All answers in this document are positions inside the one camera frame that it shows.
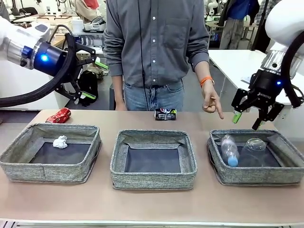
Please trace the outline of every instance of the crumpled paper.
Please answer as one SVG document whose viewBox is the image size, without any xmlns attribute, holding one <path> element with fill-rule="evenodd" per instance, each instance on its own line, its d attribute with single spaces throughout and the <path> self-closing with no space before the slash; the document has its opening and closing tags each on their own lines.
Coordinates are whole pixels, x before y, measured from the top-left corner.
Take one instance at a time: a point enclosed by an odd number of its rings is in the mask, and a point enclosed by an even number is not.
<svg viewBox="0 0 304 228">
<path fill-rule="evenodd" d="M 67 137 L 65 135 L 59 136 L 58 139 L 55 139 L 53 142 L 53 146 L 64 149 L 67 147 Z"/>
</svg>

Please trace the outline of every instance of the jeans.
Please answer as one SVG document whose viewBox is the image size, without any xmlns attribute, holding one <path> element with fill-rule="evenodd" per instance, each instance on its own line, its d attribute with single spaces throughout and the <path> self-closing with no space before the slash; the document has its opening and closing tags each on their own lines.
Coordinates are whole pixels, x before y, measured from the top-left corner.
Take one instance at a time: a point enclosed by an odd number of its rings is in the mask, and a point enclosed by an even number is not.
<svg viewBox="0 0 304 228">
<path fill-rule="evenodd" d="M 124 84 L 124 102 L 129 111 L 154 111 L 156 108 L 175 108 L 182 111 L 184 86 L 182 81 L 164 86 L 144 88 Z"/>
</svg>

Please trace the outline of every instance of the tabletop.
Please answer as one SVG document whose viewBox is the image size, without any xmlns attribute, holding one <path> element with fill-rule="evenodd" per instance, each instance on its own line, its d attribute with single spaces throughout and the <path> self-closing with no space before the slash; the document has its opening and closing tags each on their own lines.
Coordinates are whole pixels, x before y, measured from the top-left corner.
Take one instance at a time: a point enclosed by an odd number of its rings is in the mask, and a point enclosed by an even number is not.
<svg viewBox="0 0 304 228">
<path fill-rule="evenodd" d="M 88 47 L 92 48 L 92 49 L 95 49 L 96 55 L 103 55 L 104 54 L 102 47 L 91 47 L 91 46 L 88 46 Z M 89 53 L 87 51 L 80 50 L 80 51 L 77 52 L 77 54 L 89 54 Z"/>
<path fill-rule="evenodd" d="M 220 71 L 236 87 L 248 89 L 249 84 L 242 82 L 243 76 L 251 76 L 260 69 L 266 54 L 258 50 L 209 50 L 209 57 Z M 296 73 L 292 84 L 304 91 L 304 76 Z M 284 90 L 276 97 L 276 101 L 291 105 Z"/>
<path fill-rule="evenodd" d="M 44 122 L 57 110 L 41 111 L 31 123 Z M 233 124 L 232 113 L 177 113 L 176 121 L 158 122 L 153 112 L 72 110 L 70 124 L 96 125 L 102 147 L 84 184 L 10 182 L 0 170 L 0 218 L 14 221 L 163 221 L 197 225 L 304 223 L 304 185 L 228 187 L 209 163 L 207 139 L 212 129 L 250 128 L 256 116 L 244 113 Z M 267 122 L 263 128 L 274 129 Z M 110 177 L 114 142 L 121 129 L 182 130 L 190 135 L 198 173 L 192 190 L 115 190 Z"/>
<path fill-rule="evenodd" d="M 224 27 L 224 26 L 219 26 L 218 21 L 208 21 L 208 22 L 206 22 L 206 25 L 209 27 L 214 27 L 214 28 L 223 28 Z M 243 27 L 244 28 L 257 28 L 258 25 L 256 25 L 255 23 L 250 25 L 249 22 L 245 21 Z"/>
<path fill-rule="evenodd" d="M 22 22 L 28 22 L 28 23 L 30 23 L 30 22 L 36 21 L 37 18 L 38 18 L 37 15 L 29 16 L 29 17 L 23 17 L 23 18 L 14 20 L 14 23 L 22 23 Z"/>
</svg>

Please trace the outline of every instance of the black backpack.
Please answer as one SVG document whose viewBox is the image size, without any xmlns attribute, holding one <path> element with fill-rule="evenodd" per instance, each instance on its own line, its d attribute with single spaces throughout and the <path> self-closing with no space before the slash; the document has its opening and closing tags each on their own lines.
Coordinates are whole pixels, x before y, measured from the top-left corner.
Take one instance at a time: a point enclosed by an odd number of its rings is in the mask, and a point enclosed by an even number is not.
<svg viewBox="0 0 304 228">
<path fill-rule="evenodd" d="M 96 96 L 96 99 L 92 99 L 90 97 L 85 97 L 84 99 L 79 99 L 79 102 L 87 107 L 90 104 L 94 103 L 98 99 L 98 83 L 97 83 L 97 75 L 91 71 L 84 71 L 80 78 L 77 81 L 80 90 L 82 92 L 87 92 L 91 95 Z"/>
</svg>

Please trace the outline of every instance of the basket bottom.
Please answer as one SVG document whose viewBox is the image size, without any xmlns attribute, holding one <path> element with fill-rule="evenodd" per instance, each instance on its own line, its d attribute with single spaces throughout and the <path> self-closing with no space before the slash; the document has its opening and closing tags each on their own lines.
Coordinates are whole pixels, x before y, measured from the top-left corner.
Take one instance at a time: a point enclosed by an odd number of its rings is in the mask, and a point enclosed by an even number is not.
<svg viewBox="0 0 304 228">
<path fill-rule="evenodd" d="M 271 149 L 267 146 L 263 153 L 256 153 L 249 155 L 242 155 L 243 146 L 238 146 L 237 150 L 239 152 L 239 161 L 238 167 L 281 167 L 278 160 L 274 157 L 274 153 Z M 218 151 L 222 156 L 222 149 L 221 146 L 218 145 Z"/>
<path fill-rule="evenodd" d="M 85 158 L 90 144 L 68 143 L 64 149 L 53 147 L 53 143 L 44 142 L 29 163 L 39 164 L 78 164 Z"/>
<path fill-rule="evenodd" d="M 128 149 L 125 172 L 181 173 L 178 149 Z"/>
</svg>

